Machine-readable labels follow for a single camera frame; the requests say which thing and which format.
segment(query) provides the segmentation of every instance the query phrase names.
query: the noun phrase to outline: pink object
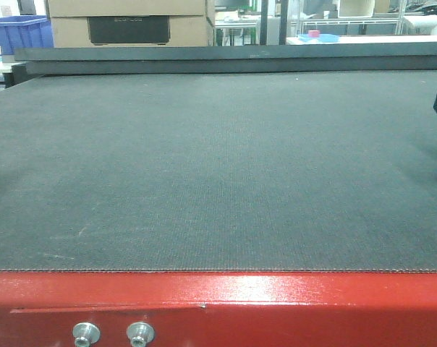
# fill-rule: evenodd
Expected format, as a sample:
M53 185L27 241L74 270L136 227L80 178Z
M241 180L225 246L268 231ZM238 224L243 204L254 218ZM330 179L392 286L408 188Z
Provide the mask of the pink object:
M320 30L308 30L308 37L309 38L319 38L320 37Z

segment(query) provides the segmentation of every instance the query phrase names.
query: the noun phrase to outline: red metal frame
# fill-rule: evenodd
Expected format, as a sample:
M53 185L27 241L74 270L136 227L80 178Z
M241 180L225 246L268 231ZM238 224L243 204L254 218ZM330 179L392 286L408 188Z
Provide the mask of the red metal frame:
M437 273L0 272L0 346L130 346L146 321L156 346L437 346Z

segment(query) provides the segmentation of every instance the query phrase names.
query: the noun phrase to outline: conveyor belt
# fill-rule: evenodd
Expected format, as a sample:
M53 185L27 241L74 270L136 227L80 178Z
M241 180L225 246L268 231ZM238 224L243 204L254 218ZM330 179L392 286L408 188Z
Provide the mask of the conveyor belt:
M437 72L0 93L0 270L437 271Z

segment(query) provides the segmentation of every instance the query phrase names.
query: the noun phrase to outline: cardboard box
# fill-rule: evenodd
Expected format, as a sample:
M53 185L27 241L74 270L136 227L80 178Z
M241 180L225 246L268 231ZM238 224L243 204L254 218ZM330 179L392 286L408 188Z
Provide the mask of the cardboard box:
M48 7L55 47L212 46L214 42L214 0L48 0ZM105 17L109 25L98 24L96 17ZM144 30L143 25L152 27ZM168 32L159 35L159 30ZM144 37L137 41L134 37L140 33Z
M391 6L391 0L376 0L375 13L388 13Z
M94 44L90 40L87 17L52 18L54 46L78 47L191 47L213 46L213 26L203 17L170 17L168 43L110 43Z

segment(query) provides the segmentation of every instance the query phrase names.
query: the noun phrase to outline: metal bolt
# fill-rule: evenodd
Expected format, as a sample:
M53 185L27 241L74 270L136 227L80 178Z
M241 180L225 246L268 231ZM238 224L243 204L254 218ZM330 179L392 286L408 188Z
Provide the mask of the metal bolt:
M90 347L92 343L98 342L101 332L96 325L91 323L79 323L72 329L75 337L75 347Z
M136 322L127 328L132 347L145 347L154 339L154 329L148 323Z

